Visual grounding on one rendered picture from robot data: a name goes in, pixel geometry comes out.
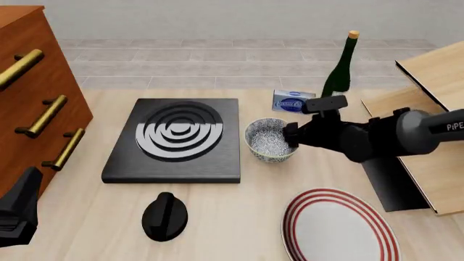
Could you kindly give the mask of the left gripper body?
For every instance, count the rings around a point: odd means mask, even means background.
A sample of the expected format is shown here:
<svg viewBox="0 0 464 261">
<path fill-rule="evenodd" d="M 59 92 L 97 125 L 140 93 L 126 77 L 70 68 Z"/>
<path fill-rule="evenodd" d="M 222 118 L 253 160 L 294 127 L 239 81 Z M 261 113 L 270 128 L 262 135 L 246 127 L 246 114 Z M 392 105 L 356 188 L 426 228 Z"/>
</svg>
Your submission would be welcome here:
<svg viewBox="0 0 464 261">
<path fill-rule="evenodd" d="M 0 248 L 29 245 L 38 227 L 37 196 L 18 202 L 0 199 Z"/>
</svg>

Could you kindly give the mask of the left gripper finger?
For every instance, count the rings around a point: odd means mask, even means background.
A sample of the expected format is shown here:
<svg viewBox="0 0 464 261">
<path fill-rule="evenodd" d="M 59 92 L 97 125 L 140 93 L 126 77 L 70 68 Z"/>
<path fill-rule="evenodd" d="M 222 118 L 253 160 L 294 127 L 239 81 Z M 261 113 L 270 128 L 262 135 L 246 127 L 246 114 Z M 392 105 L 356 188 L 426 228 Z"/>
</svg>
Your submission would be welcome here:
<svg viewBox="0 0 464 261">
<path fill-rule="evenodd" d="M 37 221 L 37 203 L 43 174 L 29 167 L 6 195 L 6 208 L 21 220 Z"/>
</svg>

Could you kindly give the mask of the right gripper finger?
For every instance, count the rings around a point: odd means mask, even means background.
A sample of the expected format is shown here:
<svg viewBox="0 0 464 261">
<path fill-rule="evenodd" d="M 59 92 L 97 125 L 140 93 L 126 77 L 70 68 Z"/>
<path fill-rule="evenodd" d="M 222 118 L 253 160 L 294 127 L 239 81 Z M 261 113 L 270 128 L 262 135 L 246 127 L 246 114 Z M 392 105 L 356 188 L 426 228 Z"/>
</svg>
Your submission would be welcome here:
<svg viewBox="0 0 464 261">
<path fill-rule="evenodd" d="M 283 128 L 283 137 L 289 147 L 298 148 L 298 123 L 288 123 Z"/>
</svg>

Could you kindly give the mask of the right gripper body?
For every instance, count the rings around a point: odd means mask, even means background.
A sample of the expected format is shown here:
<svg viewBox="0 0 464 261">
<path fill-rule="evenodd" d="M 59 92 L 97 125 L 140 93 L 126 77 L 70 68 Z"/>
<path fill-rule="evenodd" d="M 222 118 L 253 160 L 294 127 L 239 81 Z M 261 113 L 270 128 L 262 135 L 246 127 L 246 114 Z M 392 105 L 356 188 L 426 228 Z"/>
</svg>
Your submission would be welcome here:
<svg viewBox="0 0 464 261">
<path fill-rule="evenodd" d="M 297 143 L 311 147 L 321 147 L 318 139 L 321 119 L 312 119 L 297 130 Z"/>
</svg>

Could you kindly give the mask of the blue white patterned bowl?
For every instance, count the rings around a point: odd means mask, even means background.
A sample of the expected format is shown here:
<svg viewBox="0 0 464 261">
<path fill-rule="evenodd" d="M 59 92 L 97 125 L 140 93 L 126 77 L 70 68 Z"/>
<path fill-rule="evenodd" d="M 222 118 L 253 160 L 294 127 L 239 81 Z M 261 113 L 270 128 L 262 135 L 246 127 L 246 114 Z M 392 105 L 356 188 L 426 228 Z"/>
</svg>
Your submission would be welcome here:
<svg viewBox="0 0 464 261">
<path fill-rule="evenodd" d="M 283 128 L 287 122 L 273 117 L 256 119 L 244 131 L 244 140 L 250 152 L 263 162 L 284 162 L 296 151 L 286 143 Z"/>
</svg>

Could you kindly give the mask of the flat black stove plate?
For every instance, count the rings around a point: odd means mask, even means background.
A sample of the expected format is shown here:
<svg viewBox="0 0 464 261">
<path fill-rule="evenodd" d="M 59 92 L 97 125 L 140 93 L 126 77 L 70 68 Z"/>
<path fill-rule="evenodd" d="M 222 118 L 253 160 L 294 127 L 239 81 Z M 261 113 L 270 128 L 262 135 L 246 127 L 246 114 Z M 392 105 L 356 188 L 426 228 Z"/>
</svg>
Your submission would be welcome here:
<svg viewBox="0 0 464 261">
<path fill-rule="evenodd" d="M 137 99 L 104 183 L 239 183 L 238 99 Z"/>
</svg>

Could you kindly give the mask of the round black stove knob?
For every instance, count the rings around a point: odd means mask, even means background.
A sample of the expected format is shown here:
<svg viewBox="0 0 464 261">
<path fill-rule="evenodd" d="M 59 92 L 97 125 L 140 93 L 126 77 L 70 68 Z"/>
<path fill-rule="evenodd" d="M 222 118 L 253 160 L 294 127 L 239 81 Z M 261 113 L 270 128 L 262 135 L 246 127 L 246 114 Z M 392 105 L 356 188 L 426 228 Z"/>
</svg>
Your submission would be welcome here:
<svg viewBox="0 0 464 261">
<path fill-rule="evenodd" d="M 179 236 L 188 223 L 185 204 L 172 193 L 162 192 L 144 210 L 141 225 L 153 241 L 171 241 Z"/>
</svg>

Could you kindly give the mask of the blue printed food box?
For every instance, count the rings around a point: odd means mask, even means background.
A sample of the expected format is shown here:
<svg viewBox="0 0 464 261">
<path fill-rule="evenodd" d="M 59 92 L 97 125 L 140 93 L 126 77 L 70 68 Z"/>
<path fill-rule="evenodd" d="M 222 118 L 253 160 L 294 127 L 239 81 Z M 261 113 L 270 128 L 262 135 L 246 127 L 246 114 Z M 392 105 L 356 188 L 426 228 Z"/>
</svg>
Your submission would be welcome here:
<svg viewBox="0 0 464 261">
<path fill-rule="evenodd" d="M 314 93 L 274 90 L 272 110 L 302 114 L 302 106 L 306 100 L 314 99 L 315 97 Z"/>
</svg>

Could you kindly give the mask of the dark green corked bottle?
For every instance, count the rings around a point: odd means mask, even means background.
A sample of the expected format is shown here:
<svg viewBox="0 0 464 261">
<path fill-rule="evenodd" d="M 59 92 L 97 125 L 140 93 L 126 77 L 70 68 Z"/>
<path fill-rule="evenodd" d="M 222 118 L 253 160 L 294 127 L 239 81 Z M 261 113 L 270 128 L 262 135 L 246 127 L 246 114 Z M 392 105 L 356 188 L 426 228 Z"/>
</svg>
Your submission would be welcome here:
<svg viewBox="0 0 464 261">
<path fill-rule="evenodd" d="M 359 35 L 360 32 L 358 30 L 351 30 L 349 32 L 340 60 L 329 74 L 321 97 L 328 97 L 333 95 L 333 93 L 345 93 L 349 90 L 351 81 L 350 65 Z"/>
</svg>

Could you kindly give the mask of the white plate with red rings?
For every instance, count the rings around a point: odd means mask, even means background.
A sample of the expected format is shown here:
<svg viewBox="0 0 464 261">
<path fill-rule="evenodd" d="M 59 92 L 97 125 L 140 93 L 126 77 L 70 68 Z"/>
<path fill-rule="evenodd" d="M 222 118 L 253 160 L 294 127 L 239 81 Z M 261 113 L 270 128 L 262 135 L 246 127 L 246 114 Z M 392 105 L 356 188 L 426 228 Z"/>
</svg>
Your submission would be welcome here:
<svg viewBox="0 0 464 261">
<path fill-rule="evenodd" d="M 281 237 L 291 261 L 402 261 L 391 226 L 363 199 L 312 188 L 286 206 Z"/>
</svg>

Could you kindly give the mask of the pale wooden rack black inside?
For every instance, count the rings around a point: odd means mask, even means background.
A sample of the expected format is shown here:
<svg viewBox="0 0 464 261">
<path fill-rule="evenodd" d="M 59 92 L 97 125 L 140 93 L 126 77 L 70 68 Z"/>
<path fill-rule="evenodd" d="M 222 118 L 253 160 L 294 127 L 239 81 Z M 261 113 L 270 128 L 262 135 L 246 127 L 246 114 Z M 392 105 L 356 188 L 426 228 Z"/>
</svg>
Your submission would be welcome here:
<svg viewBox="0 0 464 261">
<path fill-rule="evenodd" d="M 403 107 L 431 114 L 464 109 L 464 41 L 396 65 L 413 84 L 362 99 L 371 117 L 388 117 Z M 362 166 L 386 212 L 464 212 L 464 141 L 442 143 L 425 156 L 381 158 Z"/>
</svg>

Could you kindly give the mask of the wooden cabinet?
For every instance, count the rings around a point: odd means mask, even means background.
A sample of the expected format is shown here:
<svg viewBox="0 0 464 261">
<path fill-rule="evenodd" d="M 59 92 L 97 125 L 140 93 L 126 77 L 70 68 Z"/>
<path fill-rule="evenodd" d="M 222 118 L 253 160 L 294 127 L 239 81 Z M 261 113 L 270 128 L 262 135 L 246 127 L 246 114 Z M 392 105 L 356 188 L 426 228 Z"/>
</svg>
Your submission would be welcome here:
<svg viewBox="0 0 464 261">
<path fill-rule="evenodd" d="M 93 119 L 68 62 L 49 25 L 43 6 L 0 6 L 0 73 L 13 65 L 15 55 L 40 49 L 44 58 L 0 92 L 0 197 L 7 193 L 29 167 L 43 174 L 45 190 L 56 171 L 41 167 L 54 160 L 69 141 L 66 132 L 86 129 Z M 67 97 L 67 103 L 38 138 L 16 134 L 29 127 L 47 106 L 44 99 Z"/>
</svg>

